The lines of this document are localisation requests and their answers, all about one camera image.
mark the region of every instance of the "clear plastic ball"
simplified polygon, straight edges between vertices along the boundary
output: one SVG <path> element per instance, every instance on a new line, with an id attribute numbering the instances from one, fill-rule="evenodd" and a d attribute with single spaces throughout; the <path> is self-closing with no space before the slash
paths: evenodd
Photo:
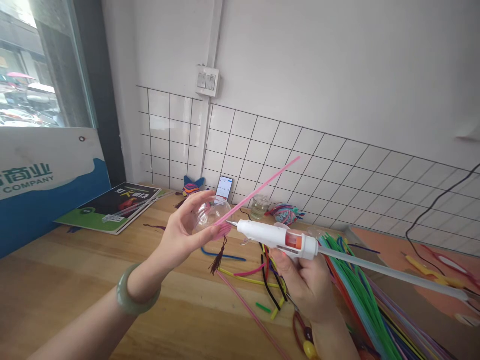
<path id="1" fill-rule="evenodd" d="M 230 204 L 221 196 L 213 196 L 207 202 L 199 206 L 196 211 L 196 231 L 202 231 L 215 224 L 232 210 Z"/>

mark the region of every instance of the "glass jar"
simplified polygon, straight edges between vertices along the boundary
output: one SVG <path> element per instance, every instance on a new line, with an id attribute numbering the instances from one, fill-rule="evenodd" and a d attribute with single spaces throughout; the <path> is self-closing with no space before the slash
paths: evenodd
<path id="1" fill-rule="evenodd" d="M 251 218 L 255 220 L 261 220 L 265 213 L 269 210 L 272 202 L 265 195 L 255 195 L 251 204 Z"/>

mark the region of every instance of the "white tile wall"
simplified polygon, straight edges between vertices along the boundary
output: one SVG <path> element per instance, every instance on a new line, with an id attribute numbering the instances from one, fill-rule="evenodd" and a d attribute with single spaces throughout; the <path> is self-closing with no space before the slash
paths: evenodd
<path id="1" fill-rule="evenodd" d="M 144 173 L 154 184 L 180 190 L 183 175 L 201 161 L 202 102 L 138 89 Z M 262 191 L 272 203 L 298 207 L 308 224 L 333 229 L 353 224 L 399 237 L 468 173 L 219 105 L 211 108 L 206 150 L 205 188 L 216 189 L 220 175 L 232 178 L 233 204 L 300 156 Z M 410 234 L 416 241 L 480 256 L 480 175 L 443 196 Z"/>

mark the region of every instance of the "tassel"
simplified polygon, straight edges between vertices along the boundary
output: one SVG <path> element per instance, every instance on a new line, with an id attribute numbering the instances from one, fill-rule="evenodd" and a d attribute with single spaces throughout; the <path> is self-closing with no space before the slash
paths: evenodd
<path id="1" fill-rule="evenodd" d="M 219 267 L 222 263 L 222 257 L 224 256 L 225 245 L 227 245 L 227 237 L 226 236 L 223 237 L 223 245 L 221 246 L 220 252 L 218 253 L 215 260 L 213 260 L 213 262 L 211 263 L 211 265 L 209 267 L 210 273 L 212 275 L 215 275 L 215 273 L 217 272 L 217 270 L 219 269 Z"/>
<path id="2" fill-rule="evenodd" d="M 175 208 L 180 209 L 180 207 L 184 204 L 185 200 L 187 199 L 183 199 L 182 201 L 180 201 L 177 205 L 175 205 Z"/>

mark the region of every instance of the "hand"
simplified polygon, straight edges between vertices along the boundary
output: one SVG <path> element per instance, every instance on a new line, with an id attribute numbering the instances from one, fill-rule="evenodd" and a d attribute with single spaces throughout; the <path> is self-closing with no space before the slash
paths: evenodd
<path id="1" fill-rule="evenodd" d="M 215 191 L 200 191 L 190 195 L 168 219 L 161 243 L 151 257 L 171 271 L 187 260 L 192 252 L 212 241 L 219 233 L 220 226 L 211 226 L 192 235 L 197 220 L 192 212 L 213 196 Z"/>
<path id="2" fill-rule="evenodd" d="M 338 312 L 330 271 L 323 255 L 319 254 L 314 260 L 299 259 L 300 270 L 284 252 L 274 248 L 270 255 L 293 301 L 312 323 L 322 323 Z"/>

